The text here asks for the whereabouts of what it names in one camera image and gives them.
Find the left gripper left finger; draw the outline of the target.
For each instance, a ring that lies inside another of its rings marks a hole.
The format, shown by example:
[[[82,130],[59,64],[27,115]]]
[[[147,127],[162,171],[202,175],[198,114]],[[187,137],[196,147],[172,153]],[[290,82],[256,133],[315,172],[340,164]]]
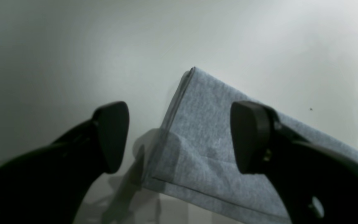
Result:
[[[116,173],[125,153],[124,101],[99,107],[48,146],[0,166],[0,224],[71,224],[101,174]]]

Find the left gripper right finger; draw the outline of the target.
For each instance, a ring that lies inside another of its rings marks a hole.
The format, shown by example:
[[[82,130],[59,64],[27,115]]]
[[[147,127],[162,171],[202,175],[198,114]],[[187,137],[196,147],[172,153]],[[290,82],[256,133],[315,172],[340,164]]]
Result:
[[[358,224],[358,162],[311,143],[260,103],[233,102],[230,129],[242,174],[264,174],[293,224]]]

